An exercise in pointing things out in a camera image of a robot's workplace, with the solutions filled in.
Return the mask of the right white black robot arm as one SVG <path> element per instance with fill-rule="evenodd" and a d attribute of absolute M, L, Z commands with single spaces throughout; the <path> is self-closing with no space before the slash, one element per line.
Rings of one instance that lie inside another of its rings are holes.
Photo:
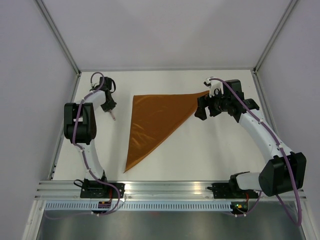
<path fill-rule="evenodd" d="M 197 98 L 195 117 L 204 121 L 208 116 L 228 113 L 251 136 L 266 162 L 261 172 L 247 171 L 231 175 L 229 194 L 239 198 L 246 190 L 251 190 L 272 197 L 301 189 L 307 165 L 305 155 L 293 152 L 276 135 L 255 100 L 245 98 L 240 80 L 220 79 L 222 87 L 214 86 L 216 80 L 210 77 L 204 82 L 209 92 Z"/>

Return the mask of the brown cloth napkin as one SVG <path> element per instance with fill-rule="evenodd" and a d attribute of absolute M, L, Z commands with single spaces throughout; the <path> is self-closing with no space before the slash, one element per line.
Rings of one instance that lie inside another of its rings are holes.
<path fill-rule="evenodd" d="M 132 169 L 197 110 L 197 99 L 209 91 L 188 94 L 144 94 L 132 100 L 125 172 Z"/>

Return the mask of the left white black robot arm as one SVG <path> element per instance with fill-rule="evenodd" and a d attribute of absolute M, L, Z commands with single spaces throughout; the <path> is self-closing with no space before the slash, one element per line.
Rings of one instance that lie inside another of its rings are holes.
<path fill-rule="evenodd" d="M 115 81 L 101 72 L 94 72 L 90 77 L 91 89 L 79 103 L 71 102 L 64 105 L 63 133 L 70 140 L 83 159 L 85 178 L 81 190 L 92 192 L 98 198 L 104 198 L 111 186 L 102 168 L 96 146 L 97 122 L 95 111 L 101 108 L 115 120 L 112 110 L 117 103 L 112 97 L 116 91 Z"/>

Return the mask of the white plastic knife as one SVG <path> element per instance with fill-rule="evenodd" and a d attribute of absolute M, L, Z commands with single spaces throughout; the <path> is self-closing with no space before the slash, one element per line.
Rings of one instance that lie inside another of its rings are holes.
<path fill-rule="evenodd" d="M 115 117 L 115 115 L 114 115 L 114 113 L 113 113 L 112 110 L 109 111 L 109 114 L 111 115 L 112 119 L 113 119 L 114 121 L 116 121 L 116 117 Z"/>

